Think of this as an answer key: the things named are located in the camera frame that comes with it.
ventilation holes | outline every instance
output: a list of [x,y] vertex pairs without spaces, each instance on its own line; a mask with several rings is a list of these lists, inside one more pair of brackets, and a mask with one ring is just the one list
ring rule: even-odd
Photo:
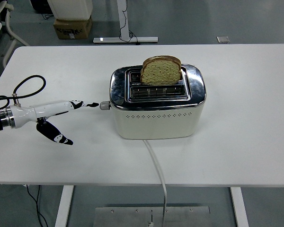
[[188,112],[188,113],[179,113],[179,114],[163,114],[163,115],[127,115],[126,118],[137,118],[137,119],[145,119],[145,118],[152,118],[152,119],[155,119],[155,118],[168,118],[168,117],[185,117],[185,116],[191,116],[192,113],[191,112]]

toaster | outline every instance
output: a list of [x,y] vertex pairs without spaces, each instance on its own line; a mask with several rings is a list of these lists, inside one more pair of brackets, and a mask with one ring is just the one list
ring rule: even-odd
[[100,104],[100,109],[112,110],[119,135],[133,140],[192,135],[206,100],[200,70],[182,64],[176,84],[152,86],[141,82],[141,69],[117,69],[110,80],[110,99]]

white bin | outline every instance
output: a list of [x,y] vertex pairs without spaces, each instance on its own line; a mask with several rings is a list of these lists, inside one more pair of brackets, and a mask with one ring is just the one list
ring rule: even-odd
[[93,10],[92,0],[48,0],[48,4],[60,20],[88,20]]

white cable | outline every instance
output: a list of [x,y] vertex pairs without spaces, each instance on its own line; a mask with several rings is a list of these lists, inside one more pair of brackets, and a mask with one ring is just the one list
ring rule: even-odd
[[161,181],[161,184],[162,184],[162,187],[163,187],[163,191],[164,191],[164,207],[163,207],[163,218],[162,218],[162,227],[164,227],[164,221],[165,221],[165,213],[166,213],[166,204],[167,204],[167,191],[166,191],[166,186],[165,186],[165,180],[164,180],[164,177],[163,177],[163,172],[162,172],[162,169],[161,169],[161,166],[157,160],[157,157],[156,157],[156,154],[155,152],[153,152],[149,142],[147,140],[143,140],[145,146],[147,147],[150,155],[151,155],[151,158],[152,158],[152,161],[156,167],[156,170],[157,170],[157,173],[159,175],[159,178],[160,178],[160,181]]

toaster slot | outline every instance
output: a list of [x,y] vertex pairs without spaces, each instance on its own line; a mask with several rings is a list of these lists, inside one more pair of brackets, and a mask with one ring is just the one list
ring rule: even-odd
[[130,82],[131,83],[140,83],[141,73],[139,71],[130,72]]
[[170,98],[186,96],[184,85],[134,86],[130,88],[130,98]]

